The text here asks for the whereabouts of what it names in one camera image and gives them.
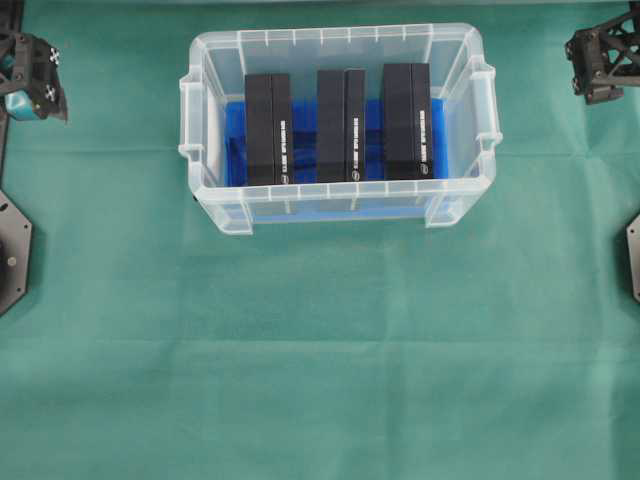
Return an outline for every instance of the black rectangular box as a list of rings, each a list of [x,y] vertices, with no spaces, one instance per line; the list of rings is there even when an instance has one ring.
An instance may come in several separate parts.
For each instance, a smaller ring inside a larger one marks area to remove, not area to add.
[[[431,132],[431,82],[429,64],[411,65],[413,92],[413,155],[418,178],[433,178],[433,134]]]
[[[413,83],[411,64],[383,67],[382,102],[384,121],[385,178],[418,178],[414,161]]]
[[[249,186],[273,185],[273,106],[271,75],[245,75],[247,181]]]
[[[293,177],[293,119],[289,75],[271,75],[273,94],[273,157],[275,184],[294,183]]]
[[[345,74],[318,71],[318,131],[316,171],[318,183],[345,179]]]
[[[365,71],[347,70],[346,77],[346,181],[366,180],[365,161]]]

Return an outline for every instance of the metal bracket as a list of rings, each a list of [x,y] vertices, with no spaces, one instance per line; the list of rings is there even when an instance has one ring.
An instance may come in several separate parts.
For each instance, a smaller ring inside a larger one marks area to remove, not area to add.
[[[571,82],[587,105],[622,97],[622,86],[640,86],[640,2],[630,11],[592,28],[578,30],[565,44],[573,63]]]
[[[640,215],[627,227],[633,298],[640,303]]]
[[[0,192],[0,315],[27,293],[31,222]]]
[[[0,0],[0,30],[20,30],[24,2]],[[0,180],[9,115],[0,108]],[[27,293],[33,225],[0,190],[0,315]]]

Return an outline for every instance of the clear plastic container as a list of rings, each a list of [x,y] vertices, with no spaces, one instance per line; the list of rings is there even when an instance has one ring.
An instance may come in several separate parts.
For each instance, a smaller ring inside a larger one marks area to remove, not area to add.
[[[230,187],[227,106],[244,100],[247,73],[289,73],[294,102],[312,101],[316,73],[364,68],[367,97],[378,98],[385,63],[429,62],[431,95],[441,99],[447,178]],[[224,233],[259,223],[422,217],[454,225],[496,175],[502,140],[495,69],[478,31],[466,24],[212,32],[199,35],[180,80],[180,153],[194,197]]]

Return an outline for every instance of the green tablecloth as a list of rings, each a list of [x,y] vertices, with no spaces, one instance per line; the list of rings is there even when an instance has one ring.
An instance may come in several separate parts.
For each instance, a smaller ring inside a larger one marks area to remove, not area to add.
[[[28,2],[71,120],[9,134],[36,231],[0,478],[639,478],[640,97],[586,108],[563,52],[625,9]],[[193,37],[444,21],[482,32],[505,138],[458,226],[217,231],[176,150]]]

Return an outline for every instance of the blue foam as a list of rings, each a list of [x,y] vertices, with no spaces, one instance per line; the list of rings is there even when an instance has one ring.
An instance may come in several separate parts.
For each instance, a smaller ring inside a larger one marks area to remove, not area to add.
[[[247,184],[244,110],[244,102],[227,104],[225,146],[228,168],[226,184],[232,187]],[[316,181],[316,111],[315,101],[293,102],[293,150],[296,183],[315,183]],[[367,101],[365,112],[367,180],[384,180],[381,113],[378,100]],[[448,178],[447,139],[444,124],[444,102],[442,100],[431,100],[431,115],[435,177]]]

